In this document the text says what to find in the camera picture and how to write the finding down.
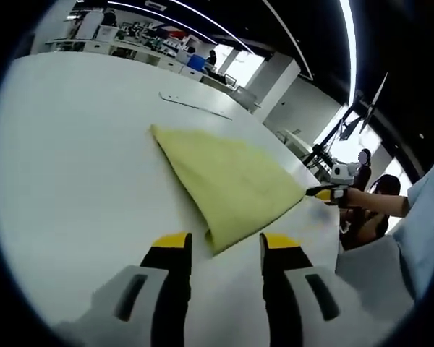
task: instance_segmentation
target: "black ceiling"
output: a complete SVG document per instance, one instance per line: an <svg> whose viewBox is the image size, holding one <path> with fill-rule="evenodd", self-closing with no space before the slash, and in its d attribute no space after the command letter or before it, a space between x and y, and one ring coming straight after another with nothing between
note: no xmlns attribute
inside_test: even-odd
<svg viewBox="0 0 434 347"><path fill-rule="evenodd" d="M144 0L118 1L145 6ZM184 7L168 0L155 2L167 6L162 13L200 32L225 35ZM262 0L182 2L211 17L238 38L264 43L275 51L293 56L301 66L302 74L308 76L294 44ZM339 0L269 2L297 40L313 73L312 83L339 103L346 103L349 97L349 47ZM349 2L357 39L357 94L363 95L369 103L384 75L389 73L378 108L413 149L422 167L428 170L434 161L434 0ZM216 40L241 48L232 40ZM251 48L255 53L271 55L269 51ZM377 128L381 137L386 138L386 129L380 128L379 124Z"/></svg>

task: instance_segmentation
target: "white table surface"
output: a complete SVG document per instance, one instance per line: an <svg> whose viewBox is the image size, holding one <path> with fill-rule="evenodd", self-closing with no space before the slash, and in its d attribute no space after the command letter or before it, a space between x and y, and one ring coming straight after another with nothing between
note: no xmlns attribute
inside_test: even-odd
<svg viewBox="0 0 434 347"><path fill-rule="evenodd" d="M206 103L233 120L159 98ZM179 74L93 53L16 60L0 94L0 244L48 324L73 320L90 295L139 264L164 234L193 234L187 346L268 346L258 234L212 258L207 226L149 132L205 129L264 149L305 187L318 182L229 96ZM266 228L303 242L334 270L339 214L304 199Z"/></svg>

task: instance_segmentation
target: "person's arm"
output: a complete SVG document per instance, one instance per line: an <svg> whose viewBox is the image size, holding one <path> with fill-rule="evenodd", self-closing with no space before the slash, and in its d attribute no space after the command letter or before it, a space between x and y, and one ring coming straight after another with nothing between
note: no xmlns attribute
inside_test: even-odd
<svg viewBox="0 0 434 347"><path fill-rule="evenodd" d="M376 229L379 224L383 221L384 215L379 214L375 217L371 218L368 222L366 222L357 233L357 241L361 244L367 244L376 239L378 234L376 233Z"/></svg>
<svg viewBox="0 0 434 347"><path fill-rule="evenodd" d="M363 207L367 210L403 218L410 211L407 197L395 195L368 194L358 189L347 190L348 206Z"/></svg>

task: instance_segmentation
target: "desk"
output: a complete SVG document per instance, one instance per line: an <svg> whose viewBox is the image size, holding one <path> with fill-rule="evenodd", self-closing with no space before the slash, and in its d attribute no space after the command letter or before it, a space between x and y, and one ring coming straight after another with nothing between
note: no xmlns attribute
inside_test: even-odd
<svg viewBox="0 0 434 347"><path fill-rule="evenodd" d="M162 90L206 100L207 109L218 106L233 120L163 101ZM245 140L305 187L318 183L251 114L211 87L101 54L26 56L13 62L0 93L0 245L12 274L45 321L73 320L92 292L139 264L160 235L190 231L187 346L204 346L206 336L206 346L268 346L258 235L211 257L206 223L150 135L152 123ZM306 253L333 270L335 207L305 199L267 230L304 238L297 225L320 210L330 217L312 231Z"/></svg>

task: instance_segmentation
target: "folded cloth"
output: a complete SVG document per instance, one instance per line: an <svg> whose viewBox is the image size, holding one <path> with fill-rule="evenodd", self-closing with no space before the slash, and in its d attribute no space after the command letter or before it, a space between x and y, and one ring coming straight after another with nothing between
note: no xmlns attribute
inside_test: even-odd
<svg viewBox="0 0 434 347"><path fill-rule="evenodd" d="M172 168L208 222L219 253L297 204L303 189L263 151L202 130L151 127Z"/></svg>

